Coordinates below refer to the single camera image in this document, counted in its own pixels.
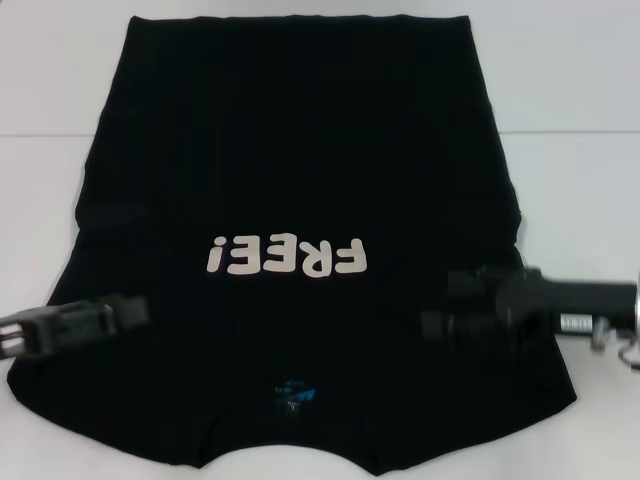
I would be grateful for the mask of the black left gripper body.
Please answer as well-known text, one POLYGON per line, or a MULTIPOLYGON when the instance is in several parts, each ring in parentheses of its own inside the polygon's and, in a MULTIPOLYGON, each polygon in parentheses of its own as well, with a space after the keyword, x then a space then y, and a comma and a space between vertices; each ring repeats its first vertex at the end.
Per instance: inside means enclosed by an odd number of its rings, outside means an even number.
POLYGON ((49 356, 118 333, 114 310, 104 303, 32 308, 1 319, 1 359, 49 356))

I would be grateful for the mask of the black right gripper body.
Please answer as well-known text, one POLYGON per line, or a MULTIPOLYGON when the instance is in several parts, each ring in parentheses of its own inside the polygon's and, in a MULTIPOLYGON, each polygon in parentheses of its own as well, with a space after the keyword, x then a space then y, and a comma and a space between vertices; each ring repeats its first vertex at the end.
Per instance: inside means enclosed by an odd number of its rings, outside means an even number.
POLYGON ((525 269, 499 287, 497 317, 509 327, 547 320, 562 335, 593 335, 604 319, 615 330, 637 334, 638 284, 550 280, 538 269, 525 269))

